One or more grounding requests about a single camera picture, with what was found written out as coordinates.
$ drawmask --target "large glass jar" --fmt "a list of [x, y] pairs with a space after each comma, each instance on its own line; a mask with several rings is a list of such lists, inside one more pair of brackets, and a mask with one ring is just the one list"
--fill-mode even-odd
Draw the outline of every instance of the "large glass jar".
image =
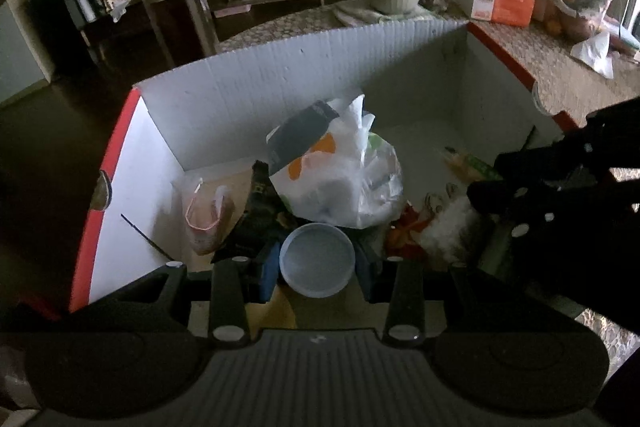
[[218, 38], [207, 0], [142, 0], [171, 68], [216, 53]]

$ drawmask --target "plastic bag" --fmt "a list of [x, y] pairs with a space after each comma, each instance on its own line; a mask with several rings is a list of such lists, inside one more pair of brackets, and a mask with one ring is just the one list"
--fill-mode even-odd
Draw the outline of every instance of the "plastic bag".
[[581, 60], [596, 73], [611, 79], [613, 78], [613, 64], [611, 63], [611, 58], [607, 57], [608, 52], [608, 32], [601, 32], [571, 48], [572, 57]]
[[399, 217], [400, 164], [363, 100], [316, 102], [267, 137], [271, 182], [295, 216], [352, 229]]
[[211, 253], [220, 245], [235, 209], [226, 185], [216, 189], [213, 199], [201, 192], [202, 187], [200, 179], [184, 213], [189, 244], [198, 255]]

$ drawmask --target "pink plastic bag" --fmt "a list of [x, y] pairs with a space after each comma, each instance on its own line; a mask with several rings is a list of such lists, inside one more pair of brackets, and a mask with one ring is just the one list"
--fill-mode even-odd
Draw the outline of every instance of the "pink plastic bag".
[[206, 255], [219, 247], [235, 209], [226, 185], [218, 187], [210, 200], [200, 193], [202, 183], [200, 179], [184, 214], [189, 244], [198, 255]]

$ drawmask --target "white cardboard box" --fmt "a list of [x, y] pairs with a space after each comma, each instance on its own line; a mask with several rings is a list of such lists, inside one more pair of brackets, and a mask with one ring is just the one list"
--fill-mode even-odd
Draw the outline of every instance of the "white cardboard box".
[[[365, 93], [366, 109], [376, 115], [374, 130], [396, 146], [411, 200], [454, 180], [439, 158], [445, 145], [493, 162], [500, 152], [520, 149], [533, 126], [538, 132], [532, 146], [575, 126], [565, 114], [542, 114], [533, 87], [530, 75], [477, 25], [452, 21], [311, 34], [206, 58], [146, 80], [131, 91], [111, 137], [102, 164], [111, 202], [106, 210], [89, 211], [70, 308], [165, 263], [123, 216], [179, 259], [182, 216], [172, 182], [205, 166], [217, 165], [220, 177], [246, 169], [251, 158], [265, 156], [269, 131], [318, 99]], [[434, 425], [514, 425], [513, 418], [479, 409], [437, 377], [432, 380], [438, 405], [428, 421]], [[169, 416], [177, 422], [176, 411], [180, 417], [197, 413], [186, 408], [190, 396], [178, 399], [178, 409], [169, 404], [131, 420], [75, 420], [47, 410], [35, 425], [150, 426]], [[517, 422], [603, 425], [586, 410]], [[209, 423], [200, 417], [189, 425]]]

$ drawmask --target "paper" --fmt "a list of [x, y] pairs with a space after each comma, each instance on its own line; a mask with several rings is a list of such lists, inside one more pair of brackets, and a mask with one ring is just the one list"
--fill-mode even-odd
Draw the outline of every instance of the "paper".
[[609, 32], [600, 32], [594, 37], [579, 42], [571, 48], [571, 56], [584, 62], [588, 67], [605, 78], [613, 78], [613, 64], [607, 57], [609, 52]]
[[131, 0], [115, 1], [113, 3], [113, 10], [109, 13], [113, 18], [113, 22], [116, 23], [127, 12], [127, 6], [129, 6]]

